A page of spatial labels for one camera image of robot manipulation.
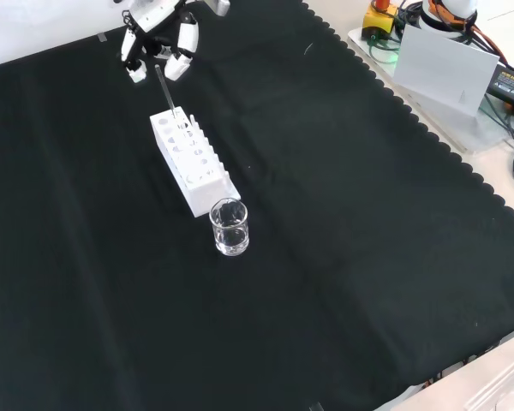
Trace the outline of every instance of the black tablecloth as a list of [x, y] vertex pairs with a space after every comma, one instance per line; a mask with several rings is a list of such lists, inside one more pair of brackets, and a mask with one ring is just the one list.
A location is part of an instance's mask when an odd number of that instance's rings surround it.
[[0, 66], [0, 409], [373, 409], [514, 330], [503, 200], [298, 0], [191, 7], [171, 90], [251, 246], [192, 218], [123, 30]]

